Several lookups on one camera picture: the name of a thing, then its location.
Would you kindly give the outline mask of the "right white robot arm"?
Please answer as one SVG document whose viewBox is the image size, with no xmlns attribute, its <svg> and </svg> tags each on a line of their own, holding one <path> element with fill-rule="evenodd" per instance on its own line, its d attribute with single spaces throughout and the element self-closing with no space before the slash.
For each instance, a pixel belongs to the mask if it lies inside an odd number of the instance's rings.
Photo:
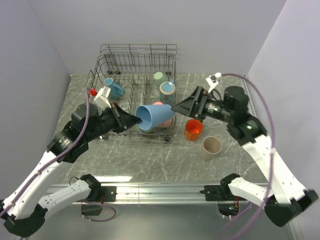
<svg viewBox="0 0 320 240">
<path fill-rule="evenodd" d="M 272 148 L 272 140 L 262 123 L 248 112 L 249 97 L 239 86 L 227 87 L 222 100 L 198 86 L 195 91 L 171 109 L 184 116 L 204 120 L 211 117 L 227 123 L 227 131 L 252 157 L 270 188 L 245 180 L 236 173 L 224 177 L 218 187 L 206 185 L 202 193 L 207 201 L 227 201 L 239 197 L 263 210 L 269 220 L 282 227 L 304 212 L 318 198 L 315 190 L 301 184 L 281 156 Z"/>
</svg>

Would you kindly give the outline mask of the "light blue floral mug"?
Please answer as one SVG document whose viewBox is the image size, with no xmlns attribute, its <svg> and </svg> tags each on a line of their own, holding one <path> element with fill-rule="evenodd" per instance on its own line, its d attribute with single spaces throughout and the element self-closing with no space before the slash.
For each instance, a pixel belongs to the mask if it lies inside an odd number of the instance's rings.
<svg viewBox="0 0 320 240">
<path fill-rule="evenodd" d="M 103 84 L 110 89 L 109 99 L 118 99 L 119 97 L 123 97 L 126 93 L 125 89 L 117 84 L 113 78 L 106 78 Z"/>
</svg>

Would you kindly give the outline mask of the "green plastic cup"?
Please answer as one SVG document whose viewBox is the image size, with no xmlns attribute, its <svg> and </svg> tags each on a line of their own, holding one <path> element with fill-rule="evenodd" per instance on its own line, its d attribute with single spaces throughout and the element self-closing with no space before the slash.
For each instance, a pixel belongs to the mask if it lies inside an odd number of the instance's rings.
<svg viewBox="0 0 320 240">
<path fill-rule="evenodd" d="M 156 73 L 153 75 L 153 78 L 154 78 L 154 83 L 155 83 L 156 87 L 159 88 L 160 85 L 161 85 L 162 82 L 163 82 L 164 74 L 163 74 L 162 72 L 156 72 Z"/>
<path fill-rule="evenodd" d="M 150 128 L 150 129 L 148 129 L 148 130 L 142 130 L 142 133 L 148 134 L 148 133 L 150 133 L 152 130 L 153 130 L 152 128 Z"/>
</svg>

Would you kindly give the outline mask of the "pink plastic cup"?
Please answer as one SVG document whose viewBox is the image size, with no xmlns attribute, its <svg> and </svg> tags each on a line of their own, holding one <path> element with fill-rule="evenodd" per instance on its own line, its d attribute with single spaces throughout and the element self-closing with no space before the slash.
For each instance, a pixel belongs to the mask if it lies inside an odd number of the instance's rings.
<svg viewBox="0 0 320 240">
<path fill-rule="evenodd" d="M 172 122 L 174 112 L 169 104 L 155 102 L 153 105 L 152 121 L 154 126 L 168 126 Z"/>
</svg>

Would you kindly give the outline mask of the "teal patterned mug yellow inside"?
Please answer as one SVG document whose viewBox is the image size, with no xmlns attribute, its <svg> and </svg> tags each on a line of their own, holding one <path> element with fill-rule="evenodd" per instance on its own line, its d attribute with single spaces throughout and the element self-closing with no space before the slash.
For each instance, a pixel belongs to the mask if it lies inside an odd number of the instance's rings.
<svg viewBox="0 0 320 240">
<path fill-rule="evenodd" d="M 160 101 L 165 105 L 176 104 L 176 85 L 170 81 L 165 81 L 159 86 Z"/>
</svg>

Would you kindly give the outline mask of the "blue plastic cup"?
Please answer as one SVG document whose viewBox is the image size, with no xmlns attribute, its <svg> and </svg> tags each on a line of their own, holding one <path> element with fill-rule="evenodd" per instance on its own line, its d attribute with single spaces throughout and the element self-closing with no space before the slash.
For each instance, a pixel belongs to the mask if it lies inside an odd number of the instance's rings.
<svg viewBox="0 0 320 240">
<path fill-rule="evenodd" d="M 136 108 L 135 116 L 140 118 L 138 126 L 143 131 L 148 131 L 174 116 L 172 107 L 169 104 L 140 105 Z"/>
</svg>

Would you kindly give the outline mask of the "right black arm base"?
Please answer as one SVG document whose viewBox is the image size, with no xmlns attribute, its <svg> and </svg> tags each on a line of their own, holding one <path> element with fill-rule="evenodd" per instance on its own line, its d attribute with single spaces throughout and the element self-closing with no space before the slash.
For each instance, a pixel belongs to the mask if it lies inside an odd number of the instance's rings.
<svg viewBox="0 0 320 240">
<path fill-rule="evenodd" d="M 205 185 L 199 193 L 205 195 L 207 202 L 217 202 L 218 212 L 223 218 L 235 217 L 240 212 L 240 198 L 234 196 L 224 185 Z"/>
</svg>

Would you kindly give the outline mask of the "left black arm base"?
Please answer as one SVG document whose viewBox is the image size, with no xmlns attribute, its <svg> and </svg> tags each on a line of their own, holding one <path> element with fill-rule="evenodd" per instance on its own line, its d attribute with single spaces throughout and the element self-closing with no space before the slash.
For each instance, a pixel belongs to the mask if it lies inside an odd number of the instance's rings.
<svg viewBox="0 0 320 240">
<path fill-rule="evenodd" d="M 87 198 L 84 200 L 87 202 L 104 203 L 115 202 L 117 194 L 116 186 L 102 186 L 97 192 L 90 193 Z M 102 213 L 103 207 L 93 204 L 81 204 L 81 214 L 90 217 L 90 216 L 99 216 Z"/>
</svg>

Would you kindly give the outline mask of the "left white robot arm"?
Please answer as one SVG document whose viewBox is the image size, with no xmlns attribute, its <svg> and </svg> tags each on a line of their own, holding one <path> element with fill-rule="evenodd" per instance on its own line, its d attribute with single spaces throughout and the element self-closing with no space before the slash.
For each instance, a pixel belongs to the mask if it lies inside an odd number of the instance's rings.
<svg viewBox="0 0 320 240">
<path fill-rule="evenodd" d="M 99 113 L 93 103 L 84 103 L 71 114 L 63 130 L 57 132 L 33 172 L 0 203 L 0 217 L 6 230 L 27 238 L 45 221 L 68 205 L 80 200 L 100 201 L 101 183 L 91 174 L 74 184 L 45 195 L 58 175 L 71 167 L 89 149 L 89 142 L 112 131 L 122 133 L 140 122 L 140 118 L 122 110 L 116 103 Z"/>
</svg>

